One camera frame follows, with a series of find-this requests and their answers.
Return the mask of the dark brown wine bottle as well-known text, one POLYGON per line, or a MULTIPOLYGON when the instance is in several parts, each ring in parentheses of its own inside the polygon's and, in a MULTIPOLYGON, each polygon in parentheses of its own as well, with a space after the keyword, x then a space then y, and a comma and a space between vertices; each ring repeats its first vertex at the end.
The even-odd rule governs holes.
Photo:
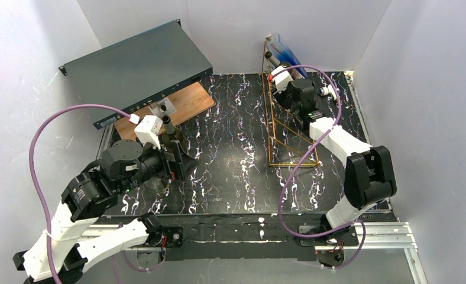
POLYGON ((279 60, 272 52, 267 51, 264 53, 264 57, 267 59, 267 61, 273 66, 274 69, 278 67, 286 68, 290 67, 291 64, 289 62, 281 61, 279 60))

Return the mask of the blue glass bottle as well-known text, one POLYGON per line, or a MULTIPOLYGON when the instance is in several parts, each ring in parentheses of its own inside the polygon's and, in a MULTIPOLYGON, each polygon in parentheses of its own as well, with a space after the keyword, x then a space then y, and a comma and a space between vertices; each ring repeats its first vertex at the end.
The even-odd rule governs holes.
POLYGON ((292 66, 301 65, 299 59, 295 56, 294 52, 291 50, 288 44, 284 42, 279 33, 269 34, 265 38, 265 44, 265 52, 272 52, 279 60, 289 62, 292 66))

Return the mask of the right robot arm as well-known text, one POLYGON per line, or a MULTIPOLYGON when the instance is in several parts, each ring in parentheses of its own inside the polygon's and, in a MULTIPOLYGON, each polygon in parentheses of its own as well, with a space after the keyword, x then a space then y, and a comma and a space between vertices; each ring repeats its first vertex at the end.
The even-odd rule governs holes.
POLYGON ((320 225, 299 238, 333 238, 351 226, 362 213, 397 192, 390 151, 373 147, 345 131, 316 107, 318 92, 310 79, 276 82, 276 101, 294 116, 299 130, 323 145, 343 164, 344 195, 321 217, 320 225))

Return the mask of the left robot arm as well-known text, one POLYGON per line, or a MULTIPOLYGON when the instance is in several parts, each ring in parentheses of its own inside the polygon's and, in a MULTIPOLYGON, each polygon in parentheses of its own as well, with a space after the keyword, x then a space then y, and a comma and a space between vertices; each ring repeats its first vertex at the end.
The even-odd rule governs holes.
POLYGON ((61 195, 50 228, 29 250, 13 256, 15 267, 26 272, 26 282, 76 283, 93 265, 120 251, 150 242, 165 246, 166 229, 153 213, 87 241, 80 237, 118 203, 119 196, 152 179, 187 180, 197 160, 177 140, 170 147, 167 152, 150 144, 119 140, 74 177, 61 195))

